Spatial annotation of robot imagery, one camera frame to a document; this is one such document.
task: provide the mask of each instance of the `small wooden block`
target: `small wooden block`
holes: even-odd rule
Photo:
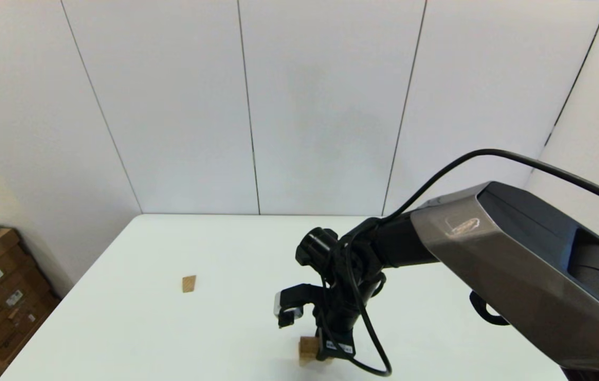
[[[319,345],[319,338],[316,336],[302,336],[299,338],[299,366],[304,367],[309,362],[316,360],[316,355],[319,354]],[[332,364],[332,362],[332,357],[322,361],[326,366]]]
[[[316,359],[319,354],[319,338],[316,336],[302,336],[299,338],[300,359]]]
[[[196,275],[191,275],[190,277],[184,277],[181,279],[181,291],[182,292],[194,291],[195,285],[196,285]]]

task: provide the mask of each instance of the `white table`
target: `white table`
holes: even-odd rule
[[[24,347],[1,381],[377,379],[347,361],[298,365],[312,306],[278,329],[276,292],[320,284],[295,262],[315,226],[343,234],[362,217],[141,215]],[[197,275],[194,292],[181,278]],[[441,264],[386,270],[368,304],[393,379],[565,379],[512,327],[490,325]],[[365,327],[358,358],[381,367]]]

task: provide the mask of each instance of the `wooden block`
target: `wooden block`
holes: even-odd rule
[[[316,359],[319,354],[319,338],[316,336],[302,336],[299,338],[300,359]]]
[[[181,291],[182,292],[194,291],[195,285],[196,285],[196,275],[191,275],[190,277],[184,277],[181,279]]]

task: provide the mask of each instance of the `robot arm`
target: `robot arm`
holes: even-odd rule
[[[474,290],[484,319],[512,325],[568,378],[599,379],[599,237],[524,190],[482,184],[384,223],[367,219],[340,239],[316,228],[295,258],[329,287],[285,289],[275,313],[285,327],[314,304],[319,360],[353,360],[353,324],[382,289],[382,269],[440,261]]]

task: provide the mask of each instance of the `black cable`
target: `black cable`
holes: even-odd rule
[[[379,294],[379,292],[382,291],[382,288],[384,288],[385,283],[386,283],[386,275],[384,275],[384,273],[379,273],[379,285],[377,285],[377,289],[375,289],[375,291],[373,291],[373,294],[370,295],[370,298],[377,296],[377,294]]]
[[[539,169],[540,171],[546,172],[550,175],[553,175],[553,176],[561,178],[565,181],[568,181],[568,183],[573,183],[573,184],[579,186],[580,188],[585,189],[591,193],[594,193],[594,195],[599,196],[599,185],[591,183],[589,180],[585,180],[575,174],[571,174],[568,171],[564,171],[563,169],[551,166],[550,164],[546,164],[546,162],[542,162],[542,161],[535,160],[535,159],[530,159],[527,156],[519,155],[517,153],[509,152],[506,150],[480,149],[480,150],[474,150],[472,152],[469,152],[466,155],[462,155],[461,157],[459,157],[458,159],[455,159],[450,164],[447,164],[447,166],[443,167],[443,169],[441,169],[435,175],[433,175],[432,178],[427,180],[427,182],[424,183],[424,185],[421,186],[421,188],[418,191],[416,191],[415,194],[408,199],[408,201],[406,201],[401,207],[399,207],[398,210],[396,210],[396,212],[392,213],[391,215],[389,215],[387,217],[384,217],[384,219],[382,219],[382,221],[380,223],[384,224],[385,222],[389,222],[389,221],[393,220],[395,217],[397,217],[398,215],[405,212],[405,210],[408,209],[410,207],[410,205],[413,205],[413,203],[416,202],[416,200],[418,200],[418,198],[420,198],[421,195],[424,192],[426,192],[433,185],[433,183],[438,181],[438,179],[442,178],[449,171],[452,171],[455,167],[459,166],[460,164],[462,164],[463,162],[465,162],[469,159],[473,159],[474,157],[486,156],[486,155],[503,157],[505,159],[520,162],[521,164],[525,164],[526,166],[530,166],[530,167]]]
[[[416,200],[418,200],[418,198],[420,198],[421,195],[423,195],[423,193],[425,193],[429,188],[431,188],[431,186],[436,181],[438,181],[438,179],[442,178],[445,174],[447,174],[449,171],[452,171],[453,169],[455,169],[455,167],[459,166],[463,162],[468,161],[469,159],[473,159],[474,157],[478,157],[478,156],[498,156],[498,157],[503,157],[505,159],[509,159],[512,161],[517,161],[517,162],[520,162],[521,164],[525,164],[526,166],[530,166],[530,167],[539,169],[540,171],[543,171],[550,175],[561,178],[565,181],[568,181],[568,183],[575,184],[575,185],[579,186],[580,188],[585,189],[586,191],[589,191],[591,193],[594,193],[594,195],[599,196],[599,186],[598,185],[591,183],[589,180],[585,180],[575,174],[571,174],[568,171],[564,171],[563,169],[551,166],[550,164],[546,164],[546,162],[542,162],[542,161],[535,160],[535,159],[530,159],[527,156],[519,155],[517,153],[509,152],[506,150],[480,149],[480,150],[474,150],[465,155],[462,155],[461,157],[455,159],[450,164],[447,164],[447,166],[443,167],[440,171],[438,171],[436,174],[434,174],[432,176],[432,178],[427,180],[427,182],[424,183],[421,186],[421,188],[418,189],[418,191],[416,191],[415,194],[408,199],[408,201],[406,201],[403,205],[401,205],[401,207],[399,207],[398,210],[396,210],[396,212],[381,219],[379,221],[378,225],[389,222],[389,221],[395,219],[396,217],[398,217],[399,215],[403,214],[403,212],[405,212],[405,210],[408,209],[410,207],[410,205],[413,205],[413,203],[416,202]],[[365,309],[365,305],[363,304],[362,295],[360,294],[360,291],[358,291],[358,284],[356,282],[356,278],[353,276],[353,269],[351,266],[351,246],[352,246],[355,238],[359,234],[361,234],[361,232],[362,231],[353,232],[353,236],[351,236],[348,243],[345,244],[344,254],[345,254],[346,263],[347,263],[346,267],[347,267],[347,271],[348,271],[348,275],[349,275],[350,285],[351,285],[351,288],[353,291],[353,296],[355,297],[355,299],[357,301],[358,312],[363,317],[363,323],[365,323],[365,328],[368,330],[370,339],[372,339],[373,344],[375,345],[375,348],[377,349],[377,352],[379,353],[379,356],[382,358],[382,362],[384,362],[386,371],[381,371],[379,369],[374,369],[372,367],[366,366],[362,362],[355,360],[355,358],[353,356],[348,355],[340,347],[340,345],[336,344],[335,347],[344,356],[346,356],[347,359],[352,364],[355,364],[356,366],[360,367],[361,369],[364,369],[365,371],[369,371],[370,373],[375,374],[377,376],[385,376],[386,377],[386,376],[390,376],[392,373],[391,363],[389,362],[389,359],[387,358],[386,353],[384,353],[384,348],[382,347],[382,344],[380,344],[379,338],[377,338],[377,333],[375,333],[375,329],[373,328],[373,325],[370,322],[370,317],[368,316],[368,313]],[[323,277],[322,277],[322,280],[323,280],[323,290],[324,290],[323,296],[325,297],[326,284],[325,284],[325,279]],[[321,319],[323,320],[323,330],[326,331],[330,340],[332,340],[334,343],[337,343],[333,339],[331,331],[329,330],[329,328],[327,328],[327,323],[326,323],[323,311],[321,311]]]

